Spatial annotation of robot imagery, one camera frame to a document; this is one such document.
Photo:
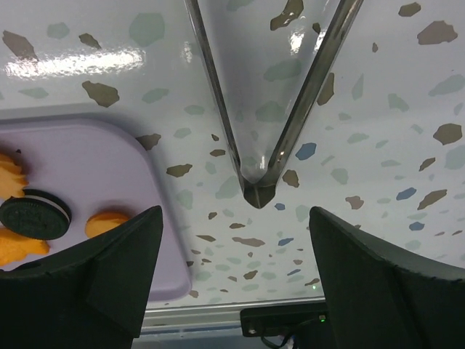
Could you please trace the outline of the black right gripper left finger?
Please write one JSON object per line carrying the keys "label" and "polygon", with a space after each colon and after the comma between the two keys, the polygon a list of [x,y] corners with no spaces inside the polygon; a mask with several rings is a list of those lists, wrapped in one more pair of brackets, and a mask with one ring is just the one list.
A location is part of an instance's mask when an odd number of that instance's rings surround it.
{"label": "black right gripper left finger", "polygon": [[163,234],[151,207],[102,235],[1,272],[2,348],[130,348]]}

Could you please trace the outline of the metal tongs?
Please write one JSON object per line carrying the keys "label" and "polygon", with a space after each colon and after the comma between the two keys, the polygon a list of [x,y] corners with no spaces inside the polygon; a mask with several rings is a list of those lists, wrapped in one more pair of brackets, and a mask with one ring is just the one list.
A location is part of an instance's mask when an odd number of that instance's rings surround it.
{"label": "metal tongs", "polygon": [[188,1],[244,199],[274,199],[360,1]]}

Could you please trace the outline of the orange fish cookie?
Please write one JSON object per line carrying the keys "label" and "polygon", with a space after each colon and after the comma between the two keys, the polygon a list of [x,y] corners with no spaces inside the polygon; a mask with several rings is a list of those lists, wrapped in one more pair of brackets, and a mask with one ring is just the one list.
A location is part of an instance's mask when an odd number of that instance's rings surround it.
{"label": "orange fish cookie", "polygon": [[28,186],[26,176],[21,166],[16,165],[12,158],[1,154],[1,199],[22,198]]}
{"label": "orange fish cookie", "polygon": [[1,267],[20,262],[30,254],[46,255],[50,247],[46,241],[28,238],[1,228]]}

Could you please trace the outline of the lilac plastic tray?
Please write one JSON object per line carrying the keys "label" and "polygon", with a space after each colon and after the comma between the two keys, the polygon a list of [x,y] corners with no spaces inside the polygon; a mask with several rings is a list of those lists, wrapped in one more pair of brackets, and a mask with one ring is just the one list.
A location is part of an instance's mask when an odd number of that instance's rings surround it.
{"label": "lilac plastic tray", "polygon": [[50,193],[70,208],[68,232],[49,242],[52,254],[87,240],[87,220],[99,212],[134,217],[152,206],[163,210],[163,236],[149,299],[171,302],[192,288],[152,161],[134,137],[91,119],[3,121],[1,152],[12,157],[32,189]]}

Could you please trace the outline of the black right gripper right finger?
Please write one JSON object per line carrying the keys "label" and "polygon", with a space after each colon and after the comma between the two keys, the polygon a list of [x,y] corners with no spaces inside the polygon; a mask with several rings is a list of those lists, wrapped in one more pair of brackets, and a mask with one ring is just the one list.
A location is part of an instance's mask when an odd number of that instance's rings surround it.
{"label": "black right gripper right finger", "polygon": [[463,348],[464,269],[314,206],[312,248],[338,348]]}

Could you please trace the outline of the aluminium front rail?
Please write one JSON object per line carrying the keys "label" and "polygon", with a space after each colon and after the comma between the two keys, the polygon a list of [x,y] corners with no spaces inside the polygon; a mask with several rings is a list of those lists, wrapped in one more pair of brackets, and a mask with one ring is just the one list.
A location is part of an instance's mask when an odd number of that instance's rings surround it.
{"label": "aluminium front rail", "polygon": [[149,309],[145,312],[141,335],[184,334],[205,329],[234,329],[240,327],[240,312],[244,309],[302,305],[324,300],[323,296],[319,296],[276,301]]}

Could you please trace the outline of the black sandwich cookie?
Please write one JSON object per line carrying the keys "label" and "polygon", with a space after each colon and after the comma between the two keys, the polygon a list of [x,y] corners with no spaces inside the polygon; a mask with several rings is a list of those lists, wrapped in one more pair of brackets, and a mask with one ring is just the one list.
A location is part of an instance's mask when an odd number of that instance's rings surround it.
{"label": "black sandwich cookie", "polygon": [[5,228],[38,240],[55,240],[68,232],[72,212],[64,201],[37,189],[25,189],[24,194],[1,204],[1,224]]}

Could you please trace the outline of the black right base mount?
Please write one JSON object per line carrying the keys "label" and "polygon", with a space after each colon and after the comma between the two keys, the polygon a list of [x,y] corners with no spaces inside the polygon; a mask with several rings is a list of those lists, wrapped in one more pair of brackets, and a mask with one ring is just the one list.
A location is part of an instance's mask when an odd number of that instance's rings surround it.
{"label": "black right base mount", "polygon": [[247,308],[240,312],[244,337],[267,348],[335,348],[325,302]]}

